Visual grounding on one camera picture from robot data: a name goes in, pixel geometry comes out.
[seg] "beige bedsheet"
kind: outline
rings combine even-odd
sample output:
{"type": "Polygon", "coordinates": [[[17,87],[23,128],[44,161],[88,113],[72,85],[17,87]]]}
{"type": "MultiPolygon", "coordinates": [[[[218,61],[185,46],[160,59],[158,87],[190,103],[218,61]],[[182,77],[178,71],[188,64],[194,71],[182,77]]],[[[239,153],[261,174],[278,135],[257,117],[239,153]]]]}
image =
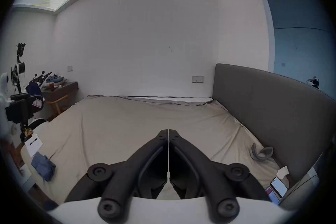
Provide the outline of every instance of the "beige bedsheet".
{"type": "Polygon", "coordinates": [[[91,165],[127,160],[162,129],[177,130],[213,161],[246,165],[264,188],[279,170],[273,159],[258,162],[250,157],[254,142],[257,150],[263,146],[215,100],[195,105],[105,96],[87,98],[37,131],[43,142],[39,152],[56,164],[50,182],[44,182],[31,166],[25,146],[21,154],[37,185],[61,204],[91,165]]]}

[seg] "notepad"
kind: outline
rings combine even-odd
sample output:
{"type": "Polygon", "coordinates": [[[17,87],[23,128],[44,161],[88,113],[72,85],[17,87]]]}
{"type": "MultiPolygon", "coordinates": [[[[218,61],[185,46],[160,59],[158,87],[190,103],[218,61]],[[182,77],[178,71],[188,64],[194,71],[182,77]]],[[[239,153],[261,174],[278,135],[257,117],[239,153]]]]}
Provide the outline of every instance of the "notepad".
{"type": "Polygon", "coordinates": [[[35,153],[40,149],[40,147],[43,145],[40,138],[37,136],[37,134],[33,134],[31,138],[29,138],[25,143],[27,147],[27,151],[29,153],[29,156],[32,158],[35,153]]]}

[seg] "blue wall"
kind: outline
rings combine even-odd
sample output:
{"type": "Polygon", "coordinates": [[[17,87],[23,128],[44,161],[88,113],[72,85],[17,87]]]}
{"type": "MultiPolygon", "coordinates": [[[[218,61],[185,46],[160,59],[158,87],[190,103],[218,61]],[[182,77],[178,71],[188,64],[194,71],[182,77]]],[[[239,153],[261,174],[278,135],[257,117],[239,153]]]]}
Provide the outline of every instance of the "blue wall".
{"type": "Polygon", "coordinates": [[[320,88],[336,99],[336,43],[320,0],[268,0],[275,35],[274,72],[320,88]]]}

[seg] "smartphone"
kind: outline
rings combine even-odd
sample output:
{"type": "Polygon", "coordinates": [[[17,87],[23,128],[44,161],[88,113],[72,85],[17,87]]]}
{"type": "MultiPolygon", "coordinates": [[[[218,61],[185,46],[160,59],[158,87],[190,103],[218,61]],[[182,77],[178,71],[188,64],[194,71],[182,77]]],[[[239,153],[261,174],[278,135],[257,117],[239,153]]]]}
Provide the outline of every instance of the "smartphone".
{"type": "Polygon", "coordinates": [[[271,187],[268,187],[266,189],[266,193],[269,196],[269,198],[271,199],[272,203],[274,203],[276,205],[280,204],[280,201],[279,201],[278,197],[275,195],[275,193],[273,192],[273,190],[271,189],[271,187]]]}
{"type": "Polygon", "coordinates": [[[277,176],[271,182],[271,186],[281,198],[285,195],[285,193],[288,190],[288,188],[281,182],[281,180],[277,176]]]}

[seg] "cable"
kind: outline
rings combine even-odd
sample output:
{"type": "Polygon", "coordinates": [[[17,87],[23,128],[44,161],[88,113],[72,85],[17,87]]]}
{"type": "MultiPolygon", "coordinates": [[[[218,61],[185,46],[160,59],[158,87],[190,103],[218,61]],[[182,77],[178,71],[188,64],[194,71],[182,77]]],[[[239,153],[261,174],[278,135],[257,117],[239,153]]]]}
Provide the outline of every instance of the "cable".
{"type": "Polygon", "coordinates": [[[286,198],[289,196],[289,195],[291,195],[294,191],[296,191],[298,188],[300,188],[304,183],[306,183],[306,182],[308,182],[309,180],[311,180],[312,178],[314,178],[315,176],[317,176],[317,175],[314,175],[314,176],[312,176],[311,178],[309,178],[309,179],[307,179],[306,181],[304,181],[300,186],[298,186],[297,188],[295,188],[295,189],[293,189],[280,203],[279,203],[279,205],[284,201],[284,200],[286,200],[286,198]]]}

